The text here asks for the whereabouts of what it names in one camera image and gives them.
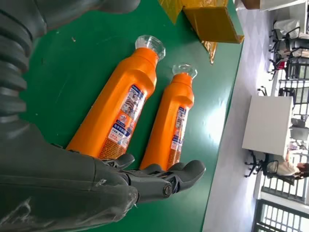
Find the product label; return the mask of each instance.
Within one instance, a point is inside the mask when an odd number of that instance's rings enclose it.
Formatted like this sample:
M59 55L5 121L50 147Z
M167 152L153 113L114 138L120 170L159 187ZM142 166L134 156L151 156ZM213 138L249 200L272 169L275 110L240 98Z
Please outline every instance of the product label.
M131 86L108 138L106 139L99 158L117 159L125 153L145 97L146 94L140 91L137 86Z
M176 122L175 123L174 133L167 162L167 169L180 160L182 141L185 135L185 125L187 124L188 111L188 109L186 109L185 107L179 107L178 109Z

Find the transparent cap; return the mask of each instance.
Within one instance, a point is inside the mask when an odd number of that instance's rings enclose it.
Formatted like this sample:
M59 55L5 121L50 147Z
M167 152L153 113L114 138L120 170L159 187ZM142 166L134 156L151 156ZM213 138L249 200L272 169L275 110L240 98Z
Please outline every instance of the transparent cap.
M149 48L159 57L159 61L165 57L165 47L164 44L157 39L156 37L151 35L141 35L135 42L135 48L145 47Z
M187 63L176 64L173 67L174 76L180 73L187 73L193 79L197 75L197 70L194 66Z

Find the robotic hand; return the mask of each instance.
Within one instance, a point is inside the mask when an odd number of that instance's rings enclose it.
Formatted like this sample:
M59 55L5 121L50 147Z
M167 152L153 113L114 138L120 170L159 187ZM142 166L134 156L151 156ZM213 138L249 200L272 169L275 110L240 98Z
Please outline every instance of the robotic hand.
M0 0L0 231L82 229L118 221L136 203L160 200L194 185L200 161L124 171L125 154L99 160L47 143L19 119L22 74L35 38L90 10L125 13L140 0Z

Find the green table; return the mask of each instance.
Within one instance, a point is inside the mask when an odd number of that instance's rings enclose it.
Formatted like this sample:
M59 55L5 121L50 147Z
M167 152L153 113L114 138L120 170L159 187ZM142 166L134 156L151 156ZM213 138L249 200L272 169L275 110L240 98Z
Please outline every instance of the green table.
M230 14L241 30L231 2ZM188 115L181 161L199 159L207 172L192 189L138 205L120 222L93 231L201 231L240 44L219 44L210 66L207 52L184 14L173 25L156 0L143 0L126 15L87 13L37 43L30 71L24 76L28 90L22 98L28 102L28 110L23 118L35 123L48 142L66 146L116 65L132 54L135 40L142 34L161 40L167 56L158 63L156 90L145 103L129 146L136 158L132 168L139 167L143 157L161 95L173 77L173 65L188 62L196 66L198 75L193 81L195 102Z

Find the white floor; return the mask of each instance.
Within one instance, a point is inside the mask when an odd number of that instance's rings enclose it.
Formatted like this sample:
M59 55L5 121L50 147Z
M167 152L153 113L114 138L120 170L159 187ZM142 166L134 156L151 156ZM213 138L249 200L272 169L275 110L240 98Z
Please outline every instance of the white floor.
M244 178L249 152L242 143L251 96L269 78L268 35L274 19L258 10L239 10L238 16L245 41L203 232L250 232L254 217L255 176Z

